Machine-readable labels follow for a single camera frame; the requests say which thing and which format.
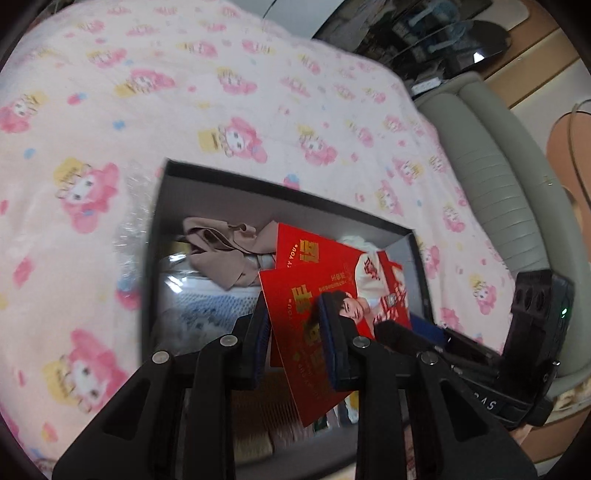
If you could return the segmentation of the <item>red envelope packet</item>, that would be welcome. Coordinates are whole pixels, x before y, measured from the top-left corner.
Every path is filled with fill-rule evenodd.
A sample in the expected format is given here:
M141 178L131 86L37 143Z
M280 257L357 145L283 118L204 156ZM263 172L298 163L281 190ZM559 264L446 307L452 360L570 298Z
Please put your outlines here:
M373 340L375 327L411 325L403 267L384 250L365 252L280 223L276 267L259 273L273 339L301 424L308 427L346 398L329 379L321 314L353 321Z

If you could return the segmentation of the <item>orange wooden comb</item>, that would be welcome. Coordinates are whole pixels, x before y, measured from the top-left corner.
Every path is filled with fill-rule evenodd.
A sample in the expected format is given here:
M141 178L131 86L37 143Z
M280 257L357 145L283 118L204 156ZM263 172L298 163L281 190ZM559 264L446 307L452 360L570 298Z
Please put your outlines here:
M232 393L232 429L236 465L270 458L315 434L301 424L283 370L264 373L255 390Z

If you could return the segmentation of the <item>white fluffy plush pouch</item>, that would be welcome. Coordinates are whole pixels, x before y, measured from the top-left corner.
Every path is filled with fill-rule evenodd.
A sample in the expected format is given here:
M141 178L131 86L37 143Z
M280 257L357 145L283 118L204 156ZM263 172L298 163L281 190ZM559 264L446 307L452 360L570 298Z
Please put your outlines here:
M358 235L342 236L341 238L339 238L339 243L342 243L343 245L358 249L363 252L374 252L380 250L380 248L377 247L374 243L366 241Z

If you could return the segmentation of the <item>cartoon printed notebook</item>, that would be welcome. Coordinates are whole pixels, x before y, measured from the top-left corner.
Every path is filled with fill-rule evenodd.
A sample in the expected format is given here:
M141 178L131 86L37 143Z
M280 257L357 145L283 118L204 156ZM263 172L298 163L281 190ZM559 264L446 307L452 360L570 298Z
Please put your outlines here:
M153 348L174 356L202 349L230 333L239 317L252 314L260 292L257 285L222 289L193 269L184 253L163 258L150 333Z

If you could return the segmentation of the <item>beige fabric bow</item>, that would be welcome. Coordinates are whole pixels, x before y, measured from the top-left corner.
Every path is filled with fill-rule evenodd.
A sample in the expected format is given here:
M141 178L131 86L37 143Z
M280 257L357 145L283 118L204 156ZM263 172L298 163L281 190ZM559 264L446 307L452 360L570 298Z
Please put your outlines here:
M224 290L259 286L259 272L274 268L276 221L256 229L245 223L188 217L183 233L191 247L192 268Z

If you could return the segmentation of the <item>grey upholstered headboard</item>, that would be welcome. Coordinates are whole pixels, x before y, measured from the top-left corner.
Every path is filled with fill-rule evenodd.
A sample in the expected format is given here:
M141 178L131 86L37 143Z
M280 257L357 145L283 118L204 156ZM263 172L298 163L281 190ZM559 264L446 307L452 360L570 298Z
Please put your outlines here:
M414 101L435 126L468 205L511 274L552 269L575 296L551 398L590 376L590 265L566 191L542 149L475 73Z

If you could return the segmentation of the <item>black cardboard box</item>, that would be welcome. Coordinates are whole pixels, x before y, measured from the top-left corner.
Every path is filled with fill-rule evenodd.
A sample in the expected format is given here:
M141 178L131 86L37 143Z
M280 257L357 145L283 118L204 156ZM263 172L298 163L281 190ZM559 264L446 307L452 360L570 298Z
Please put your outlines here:
M206 296L252 291L263 269L320 262L322 239L356 241L402 266L414 314L433 311L417 239L401 225L327 199L226 171L167 161L148 225L141 355L194 354L228 334L238 312Z

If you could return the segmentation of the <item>white power strip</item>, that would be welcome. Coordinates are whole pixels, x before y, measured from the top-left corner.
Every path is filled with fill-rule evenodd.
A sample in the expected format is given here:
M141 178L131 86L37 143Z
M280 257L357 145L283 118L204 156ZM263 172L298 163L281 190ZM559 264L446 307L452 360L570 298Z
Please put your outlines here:
M411 95L413 97L423 95L424 93L439 87L442 83L443 81L439 77L417 81L411 85Z

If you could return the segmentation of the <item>pink cartoon print blanket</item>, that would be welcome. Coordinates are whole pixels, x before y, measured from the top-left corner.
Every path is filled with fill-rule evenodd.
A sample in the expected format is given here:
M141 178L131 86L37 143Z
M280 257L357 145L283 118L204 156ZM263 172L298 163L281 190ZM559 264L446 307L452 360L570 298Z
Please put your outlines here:
M436 323L504 347L511 275L394 73L228 1L84 1L1 73L1 413L38 471L138 366L119 241L169 158L412 229Z

